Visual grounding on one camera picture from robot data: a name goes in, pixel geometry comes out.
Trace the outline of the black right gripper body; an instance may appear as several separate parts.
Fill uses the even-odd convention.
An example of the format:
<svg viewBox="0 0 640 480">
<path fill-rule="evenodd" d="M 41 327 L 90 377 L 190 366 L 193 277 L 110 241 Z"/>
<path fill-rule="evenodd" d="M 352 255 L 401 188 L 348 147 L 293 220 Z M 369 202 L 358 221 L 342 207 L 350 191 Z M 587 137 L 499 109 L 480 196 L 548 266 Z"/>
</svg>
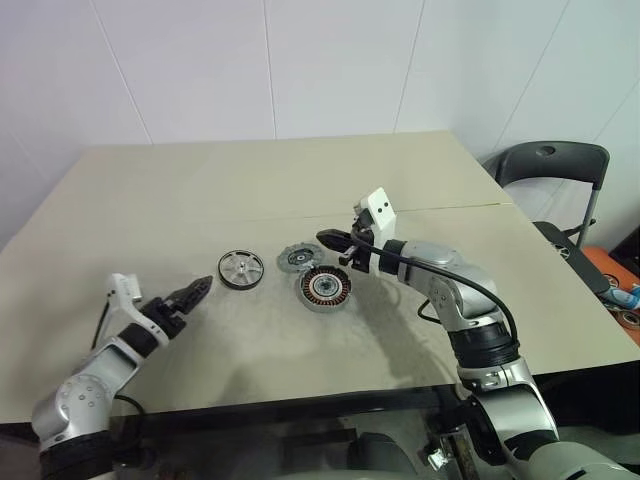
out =
<svg viewBox="0 0 640 480">
<path fill-rule="evenodd" d="M 363 273 L 370 272 L 371 247 L 376 246 L 380 239 L 377 223 L 368 209 L 355 209 L 354 222 L 351 227 L 350 237 L 356 247 L 352 267 Z"/>
</svg>

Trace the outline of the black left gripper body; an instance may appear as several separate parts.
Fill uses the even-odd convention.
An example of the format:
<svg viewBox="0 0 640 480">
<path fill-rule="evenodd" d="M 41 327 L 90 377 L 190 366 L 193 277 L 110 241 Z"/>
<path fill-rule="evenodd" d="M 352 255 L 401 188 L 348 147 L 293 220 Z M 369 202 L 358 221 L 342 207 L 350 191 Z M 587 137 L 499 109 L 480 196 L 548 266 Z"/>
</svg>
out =
<svg viewBox="0 0 640 480">
<path fill-rule="evenodd" d="M 169 340 L 179 335 L 186 326 L 178 312 L 160 297 L 147 302 L 141 308 L 141 313 L 158 326 Z"/>
</svg>

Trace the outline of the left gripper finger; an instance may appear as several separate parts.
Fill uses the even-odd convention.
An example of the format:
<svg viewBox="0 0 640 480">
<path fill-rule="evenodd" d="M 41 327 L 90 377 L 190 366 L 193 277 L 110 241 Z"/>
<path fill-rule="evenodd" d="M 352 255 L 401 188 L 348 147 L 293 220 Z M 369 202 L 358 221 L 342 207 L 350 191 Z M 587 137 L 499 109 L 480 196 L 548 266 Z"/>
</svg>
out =
<svg viewBox="0 0 640 480">
<path fill-rule="evenodd" d="M 188 286 L 172 292 L 165 298 L 171 306 L 197 306 L 210 292 L 213 276 L 197 278 Z"/>
<path fill-rule="evenodd" d="M 172 309 L 188 315 L 210 292 L 210 282 L 192 282 L 172 293 Z"/>
</svg>

